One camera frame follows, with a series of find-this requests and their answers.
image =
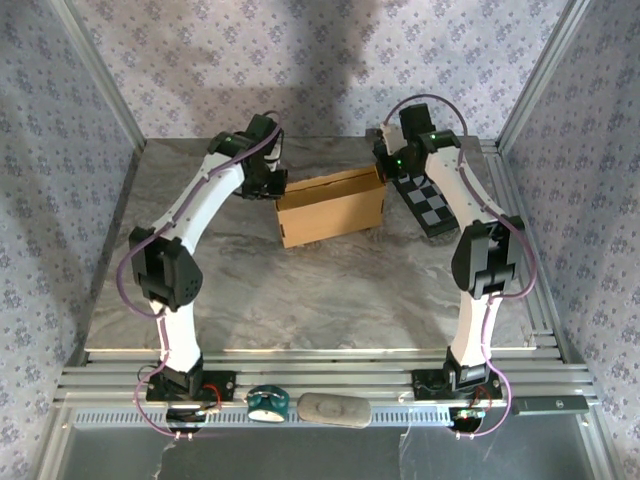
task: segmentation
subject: cardboard box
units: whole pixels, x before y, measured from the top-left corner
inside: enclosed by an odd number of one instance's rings
[[[286,248],[382,224],[385,186],[375,166],[287,186],[276,201]]]

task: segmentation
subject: gray marble surface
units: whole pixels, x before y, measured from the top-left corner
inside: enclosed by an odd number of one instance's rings
[[[477,140],[470,145],[479,150]],[[87,350],[158,348],[154,321],[125,308],[115,270],[135,225],[160,217],[200,167],[208,142],[150,140],[125,210],[109,272],[92,316]],[[371,165],[363,138],[287,139],[291,181]],[[481,155],[470,163],[487,187]],[[380,228],[285,250],[272,202],[230,197],[195,258],[204,273],[196,330],[205,352],[225,348],[435,348],[457,327],[459,291],[450,271],[458,232],[430,241],[393,186]],[[126,288],[139,306],[133,283]],[[531,324],[522,302],[504,302],[495,346],[523,346]]]

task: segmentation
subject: patterned wallpaper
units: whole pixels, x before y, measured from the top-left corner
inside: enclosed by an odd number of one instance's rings
[[[44,0],[0,2],[0,478],[83,339],[132,147]]]
[[[359,136],[429,91],[495,138],[565,3],[75,0],[148,137],[213,136],[270,108],[291,135]]]
[[[560,319],[640,479],[640,4],[594,0],[509,153]]]

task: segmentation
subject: black and white checkerboard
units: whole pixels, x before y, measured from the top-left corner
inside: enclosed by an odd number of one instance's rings
[[[426,175],[415,178],[404,176],[393,183],[427,237],[457,228],[456,217],[442,191]]]

